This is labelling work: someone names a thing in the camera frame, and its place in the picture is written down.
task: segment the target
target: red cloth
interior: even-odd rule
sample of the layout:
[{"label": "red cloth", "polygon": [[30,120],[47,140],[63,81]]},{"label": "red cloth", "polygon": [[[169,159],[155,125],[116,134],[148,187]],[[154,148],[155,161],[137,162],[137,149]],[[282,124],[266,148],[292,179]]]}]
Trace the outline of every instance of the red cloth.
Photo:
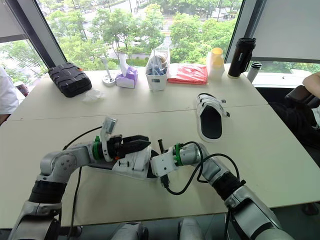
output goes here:
[{"label": "red cloth", "polygon": [[206,84],[208,82],[207,67],[200,64],[172,63],[169,66],[168,82],[173,84]]}]

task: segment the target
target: person's arm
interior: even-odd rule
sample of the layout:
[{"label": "person's arm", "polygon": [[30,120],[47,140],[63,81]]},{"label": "person's arm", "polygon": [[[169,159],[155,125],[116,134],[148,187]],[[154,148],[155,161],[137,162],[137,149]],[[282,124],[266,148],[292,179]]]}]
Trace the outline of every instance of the person's arm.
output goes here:
[{"label": "person's arm", "polygon": [[320,72],[307,76],[302,83],[310,93],[320,99]]}]

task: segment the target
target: white slipper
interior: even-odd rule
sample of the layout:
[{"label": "white slipper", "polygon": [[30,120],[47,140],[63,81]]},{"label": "white slipper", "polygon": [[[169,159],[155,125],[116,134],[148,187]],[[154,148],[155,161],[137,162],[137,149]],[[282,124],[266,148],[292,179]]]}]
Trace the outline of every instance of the white slipper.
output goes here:
[{"label": "white slipper", "polygon": [[222,116],[230,117],[222,103],[208,93],[201,93],[196,98],[197,128],[202,140],[208,143],[216,142],[222,135]]}]

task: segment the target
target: purple tissue box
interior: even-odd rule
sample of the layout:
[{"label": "purple tissue box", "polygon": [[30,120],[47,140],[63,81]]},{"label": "purple tissue box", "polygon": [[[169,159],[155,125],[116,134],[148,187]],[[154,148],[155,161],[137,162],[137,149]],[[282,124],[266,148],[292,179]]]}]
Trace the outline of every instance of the purple tissue box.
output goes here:
[{"label": "purple tissue box", "polygon": [[115,78],[115,84],[119,87],[134,89],[138,79],[138,71],[135,67],[129,66],[126,75],[118,74]]}]

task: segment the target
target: white table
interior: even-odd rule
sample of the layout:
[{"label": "white table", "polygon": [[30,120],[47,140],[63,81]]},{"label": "white table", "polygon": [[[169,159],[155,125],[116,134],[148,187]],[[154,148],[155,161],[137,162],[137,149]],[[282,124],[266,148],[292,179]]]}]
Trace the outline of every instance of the white table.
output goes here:
[{"label": "white table", "polygon": [[102,83],[106,71],[86,72],[92,88],[105,93],[105,99],[96,103],[84,103],[84,93],[72,98],[65,97],[50,78],[44,78],[33,89],[9,121],[74,118],[118,114],[157,113],[167,111],[194,110],[194,101],[200,93],[210,93],[225,99],[225,107],[265,105],[266,100],[242,74],[231,79],[224,73],[221,81],[209,79],[207,85],[168,83],[164,91],[149,89],[144,68],[139,68],[139,79],[135,89],[107,87]]},{"label": "white table", "polygon": [[[223,136],[204,143],[210,153],[224,153],[236,162],[241,179],[269,207],[320,200],[320,172],[308,153],[270,106],[227,107]],[[159,152],[187,141],[201,142],[194,110],[118,114],[115,134],[149,136]],[[99,126],[104,116],[7,121],[0,127],[0,228],[11,228],[39,174],[41,158],[59,151],[79,134]],[[93,140],[90,133],[81,142]],[[226,160],[225,164],[233,167]],[[170,187],[179,191],[193,168],[169,174]],[[78,171],[63,196],[62,225],[70,225]],[[225,212],[223,201],[208,184],[193,181],[185,194],[167,193],[159,180],[142,181],[84,167],[75,212],[76,225],[173,218]]]}]

